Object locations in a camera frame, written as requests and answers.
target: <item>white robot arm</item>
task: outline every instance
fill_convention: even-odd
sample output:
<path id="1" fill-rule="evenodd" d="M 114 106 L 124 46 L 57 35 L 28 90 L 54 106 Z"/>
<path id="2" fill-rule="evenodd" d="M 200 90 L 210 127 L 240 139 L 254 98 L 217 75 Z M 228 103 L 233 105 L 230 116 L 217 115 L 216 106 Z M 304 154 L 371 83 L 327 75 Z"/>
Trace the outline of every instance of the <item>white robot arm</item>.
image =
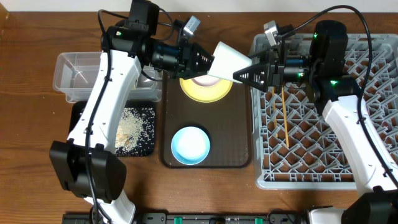
<path id="1" fill-rule="evenodd" d="M 338 137 L 351 165 L 359 196 L 373 192 L 378 186 L 383 190 L 396 190 L 395 183 L 390 176 L 386 175 L 385 167 L 358 123 L 359 111 L 356 108 L 358 85 L 355 86 L 351 82 L 352 77 L 349 79 L 346 74 L 342 74 L 344 63 L 342 63 L 341 54 L 344 54 L 346 47 L 344 38 L 341 41 L 341 37 L 346 36 L 344 25 L 336 21 L 332 21 L 331 24 L 328 21 L 322 21 L 320 27 L 317 25 L 316 33 L 319 32 L 319 35 L 317 34 L 319 38 L 313 39 L 312 42 L 313 57 L 305 58 L 287 56 L 283 37 L 291 34 L 292 31 L 285 34 L 278 33 L 279 29 L 283 30 L 285 27 L 279 28 L 274 22 L 270 23 L 264 27 L 271 46 L 274 48 L 263 57 L 266 62 L 245 68 L 250 60 L 239 52 L 226 54 L 226 57 L 217 56 L 215 60 L 214 56 L 199 45 L 189 44 L 189 37 L 200 23 L 194 17 L 180 27 L 178 46 L 169 46 L 150 38 L 155 34 L 157 19 L 154 18 L 159 15 L 159 7 L 142 0 L 133 0 L 133 4 L 135 7 L 132 7 L 124 27 L 111 26 L 104 34 L 107 35 L 111 44 L 107 47 L 110 47 L 112 66 L 108 86 L 103 93 L 92 124 L 88 146 L 92 149 L 90 160 L 95 191 L 99 195 L 97 202 L 102 211 L 112 219 L 112 223 L 128 224 L 132 223 L 134 218 L 135 206 L 123 191 L 126 167 L 114 156 L 113 152 L 119 120 L 129 91 L 139 77 L 142 66 L 150 63 L 157 69 L 177 72 L 178 75 L 173 78 L 184 79 L 206 75 L 212 71 L 211 68 L 220 68 L 220 65 L 223 65 L 230 68 L 230 70 L 224 70 L 225 75 L 219 73 L 210 75 L 242 82 L 261 91 L 267 91 L 268 86 L 280 89 L 283 82 L 306 82 L 307 90 L 310 90 L 307 96 L 315 103 L 318 112 L 323 115 Z M 148 9 L 145 10 L 147 14 L 141 13 L 142 8 Z M 322 33 L 324 30 L 333 30 L 333 32 Z M 82 161 L 85 159 L 83 154 L 86 150 L 88 121 L 105 82 L 104 78 L 108 69 L 107 56 L 106 53 L 101 54 L 100 70 L 93 91 L 79 122 L 68 136 L 68 142 L 54 141 L 50 149 L 50 158 L 62 187 L 90 203 L 96 202 L 90 197 L 91 184 L 89 184 L 86 170 L 82 169 Z M 333 89 L 330 85 L 331 78 L 338 78 L 346 86 L 340 86 L 338 91 Z M 397 177 L 398 167 L 375 130 L 364 102 L 361 111 L 365 118 L 366 129 L 382 161 L 388 164 L 389 172 L 393 177 Z M 115 175 L 109 175 L 111 169 L 116 171 L 112 172 Z M 312 224 L 335 224 L 340 223 L 344 213 L 341 210 L 323 208 L 313 210 L 309 215 Z"/>

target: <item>yellow bowl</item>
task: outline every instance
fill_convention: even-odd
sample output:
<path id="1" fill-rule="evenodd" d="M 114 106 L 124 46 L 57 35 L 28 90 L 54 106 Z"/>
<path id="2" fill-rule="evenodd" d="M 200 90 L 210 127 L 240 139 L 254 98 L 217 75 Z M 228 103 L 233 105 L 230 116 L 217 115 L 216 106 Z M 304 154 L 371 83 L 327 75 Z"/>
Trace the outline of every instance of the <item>yellow bowl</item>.
<path id="1" fill-rule="evenodd" d="M 200 86 L 192 79 L 184 80 L 180 78 L 180 85 L 189 98 L 201 103 L 211 103 L 226 96 L 232 87 L 232 82 L 221 79 L 212 86 Z"/>

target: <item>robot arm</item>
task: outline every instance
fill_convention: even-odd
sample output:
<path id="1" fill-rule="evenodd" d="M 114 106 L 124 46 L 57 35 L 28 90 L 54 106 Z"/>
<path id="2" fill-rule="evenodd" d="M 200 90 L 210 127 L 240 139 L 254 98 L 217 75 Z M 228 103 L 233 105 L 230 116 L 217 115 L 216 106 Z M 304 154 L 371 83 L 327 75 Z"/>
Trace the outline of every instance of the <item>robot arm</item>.
<path id="1" fill-rule="evenodd" d="M 159 7 L 143 0 L 134 0 L 133 4 L 124 26 L 111 26 L 105 34 L 111 48 L 112 70 L 90 133 L 89 147 L 92 149 L 91 170 L 95 192 L 98 203 L 112 218 L 113 223 L 131 223 L 135 212 L 134 204 L 123 191 L 126 166 L 113 152 L 118 123 L 129 90 L 142 67 L 151 64 L 158 70 L 174 72 L 172 78 L 188 79 L 206 75 L 215 62 L 214 56 L 198 44 L 188 43 L 200 22 L 198 19 L 192 17 L 186 23 L 175 21 L 172 28 L 179 29 L 178 45 L 171 46 L 150 37 L 156 31 Z M 338 136 L 351 164 L 359 195 L 372 192 L 375 186 L 381 186 L 384 190 L 396 189 L 391 179 L 386 177 L 380 160 L 357 123 L 358 112 L 355 105 L 359 87 L 352 77 L 343 72 L 347 44 L 345 26 L 336 21 L 319 22 L 315 30 L 318 37 L 314 35 L 310 57 L 287 55 L 281 34 L 289 32 L 291 26 L 278 27 L 273 22 L 264 28 L 273 48 L 255 55 L 260 58 L 260 63 L 234 72 L 233 79 L 261 91 L 267 91 L 269 86 L 276 87 L 278 91 L 283 82 L 305 83 L 308 98 L 314 102 L 318 113 L 324 116 Z M 89 117 L 104 83 L 108 66 L 106 58 L 106 53 L 102 53 L 101 68 L 93 91 L 68 141 L 54 141 L 50 149 L 50 159 L 63 189 L 72 191 L 77 197 L 85 198 L 91 203 L 93 200 L 90 197 L 90 185 L 83 168 L 85 136 Z M 228 69 L 225 72 L 228 75 L 231 73 Z M 362 106 L 363 111 L 366 111 L 364 103 Z M 363 116 L 373 142 L 396 176 L 396 164 L 384 147 L 367 112 Z"/>
<path id="2" fill-rule="evenodd" d="M 377 159 L 370 143 L 366 140 L 361 125 L 358 123 L 358 111 L 356 109 L 358 97 L 355 95 L 341 96 L 337 101 L 329 101 L 323 110 L 323 117 L 336 134 L 341 148 L 353 171 L 358 195 L 373 192 L 373 188 L 381 186 L 383 190 L 395 190 L 396 186 L 392 180 L 385 175 L 385 171 Z M 396 163 L 387 152 L 383 141 L 374 128 L 372 121 L 362 100 L 362 111 L 368 131 L 376 144 L 384 161 L 393 170 L 394 176 L 398 177 Z"/>
<path id="3" fill-rule="evenodd" d="M 281 35 L 291 27 L 279 28 L 272 21 L 264 28 L 271 50 L 256 54 L 260 63 L 235 72 L 234 78 L 261 91 L 268 91 L 269 86 L 280 91 L 283 82 L 305 83 L 308 99 L 314 102 L 318 114 L 323 115 L 338 137 L 353 171 L 359 196 L 373 192 L 375 186 L 381 186 L 384 190 L 396 189 L 358 122 L 356 105 L 360 89 L 354 78 L 343 71 L 348 42 L 344 24 L 337 21 L 319 22 L 308 57 L 287 55 Z M 387 152 L 362 101 L 361 111 L 367 130 L 383 160 L 397 176 L 397 165 Z"/>
<path id="4" fill-rule="evenodd" d="M 128 57 L 127 52 L 111 50 L 111 58 L 111 79 L 106 87 L 92 125 L 90 147 L 94 148 L 96 144 L 102 144 L 104 150 L 114 152 L 119 120 L 129 92 L 141 73 L 141 65 L 138 57 Z M 103 86 L 107 67 L 107 55 L 103 52 L 93 91 L 79 122 L 77 122 L 75 128 L 68 136 L 68 139 L 74 139 L 73 143 L 75 145 L 85 145 L 88 120 Z"/>

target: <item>brown tray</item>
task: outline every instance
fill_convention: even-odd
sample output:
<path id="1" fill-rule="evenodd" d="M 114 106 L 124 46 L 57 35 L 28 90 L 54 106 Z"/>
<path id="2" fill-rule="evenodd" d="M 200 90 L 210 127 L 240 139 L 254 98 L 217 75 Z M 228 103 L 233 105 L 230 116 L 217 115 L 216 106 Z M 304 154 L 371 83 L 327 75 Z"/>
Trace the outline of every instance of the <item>brown tray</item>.
<path id="1" fill-rule="evenodd" d="M 249 88 L 234 83 L 229 93 L 212 103 L 199 103 L 168 79 L 163 89 L 164 122 L 160 160 L 169 168 L 240 168 L 251 161 L 251 100 Z M 210 137 L 210 152 L 201 163 L 187 166 L 171 151 L 174 134 L 186 126 L 202 128 Z"/>

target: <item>white paper cone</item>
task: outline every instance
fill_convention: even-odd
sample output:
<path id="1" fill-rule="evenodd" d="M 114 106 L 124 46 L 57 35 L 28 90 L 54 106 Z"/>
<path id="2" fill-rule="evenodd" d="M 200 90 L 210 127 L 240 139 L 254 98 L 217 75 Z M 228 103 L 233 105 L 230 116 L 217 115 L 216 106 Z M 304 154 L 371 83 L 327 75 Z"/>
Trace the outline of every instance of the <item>white paper cone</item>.
<path id="1" fill-rule="evenodd" d="M 233 73 L 252 64 L 250 58 L 222 42 L 218 43 L 213 55 L 215 59 L 208 75 L 236 83 L 241 82 L 234 80 Z"/>

